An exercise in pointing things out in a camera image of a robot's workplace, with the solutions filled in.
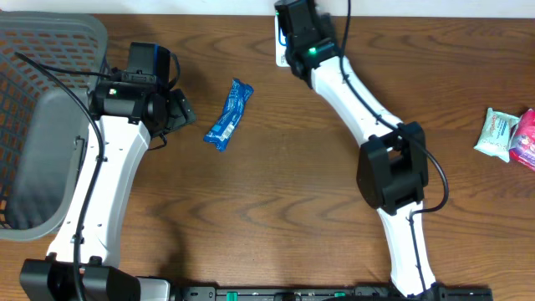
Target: brown wood surface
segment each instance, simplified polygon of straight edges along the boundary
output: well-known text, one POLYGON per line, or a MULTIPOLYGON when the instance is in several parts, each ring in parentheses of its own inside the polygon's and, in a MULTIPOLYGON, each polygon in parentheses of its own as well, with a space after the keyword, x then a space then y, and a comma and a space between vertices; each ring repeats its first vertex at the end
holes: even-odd
MULTIPOLYGON (((108 60, 130 42, 178 54, 179 87, 198 121, 145 155, 136 173, 120 268, 221 286, 386 282, 379 217, 355 184, 357 145, 339 117, 274 63, 273 18, 97 16, 108 60), (232 78, 255 93, 220 153, 202 141, 232 78)), ((339 33, 343 19, 337 19, 339 33)), ((535 97, 532 20, 354 18, 355 72, 402 120, 418 120, 451 183, 444 210, 424 217, 431 267, 450 285, 488 285, 495 300, 535 299, 535 174, 472 149, 487 107, 520 115, 535 97)), ((442 188, 431 171, 428 207, 442 188)), ((25 299, 18 274, 52 237, 0 242, 0 299, 25 299)))

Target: white background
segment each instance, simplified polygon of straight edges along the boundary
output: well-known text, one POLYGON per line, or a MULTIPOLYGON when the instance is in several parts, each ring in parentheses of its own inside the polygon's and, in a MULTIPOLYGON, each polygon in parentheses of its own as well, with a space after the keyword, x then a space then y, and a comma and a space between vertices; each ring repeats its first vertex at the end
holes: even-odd
MULTIPOLYGON (((352 0, 354 16, 534 18, 535 0, 352 0)), ((275 0, 0 0, 7 11, 273 15, 275 0)), ((346 0, 318 0, 333 15, 346 0)))

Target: plastic basket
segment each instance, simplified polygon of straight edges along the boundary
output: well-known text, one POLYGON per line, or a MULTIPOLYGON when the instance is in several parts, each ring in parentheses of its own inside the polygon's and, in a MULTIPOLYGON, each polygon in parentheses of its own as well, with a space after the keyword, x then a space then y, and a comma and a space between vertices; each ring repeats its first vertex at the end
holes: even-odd
MULTIPOLYGON (((58 227, 74 193, 87 121, 63 91, 17 59, 107 73, 107 32, 93 17, 0 13, 0 238, 31 240, 58 227)), ((97 78, 55 74, 84 101, 97 78)))

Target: pink package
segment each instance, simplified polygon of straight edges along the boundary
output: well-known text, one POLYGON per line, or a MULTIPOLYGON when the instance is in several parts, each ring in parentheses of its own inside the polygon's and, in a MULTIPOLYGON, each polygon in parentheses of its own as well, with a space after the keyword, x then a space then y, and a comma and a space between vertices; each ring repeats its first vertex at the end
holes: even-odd
POLYGON ((535 111, 529 109, 522 115, 512 135, 509 147, 512 159, 535 171, 535 111))

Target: blue snack wrapper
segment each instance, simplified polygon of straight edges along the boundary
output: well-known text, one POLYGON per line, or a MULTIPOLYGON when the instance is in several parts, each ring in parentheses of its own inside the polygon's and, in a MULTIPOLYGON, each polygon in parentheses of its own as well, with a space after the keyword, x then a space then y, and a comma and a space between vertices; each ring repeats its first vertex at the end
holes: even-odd
POLYGON ((252 92, 254 89, 250 85, 242 83, 239 79, 232 81, 232 88, 227 96, 223 113, 208 134, 204 136, 204 141, 213 143, 219 151, 225 151, 232 133, 242 119, 245 104, 252 92))

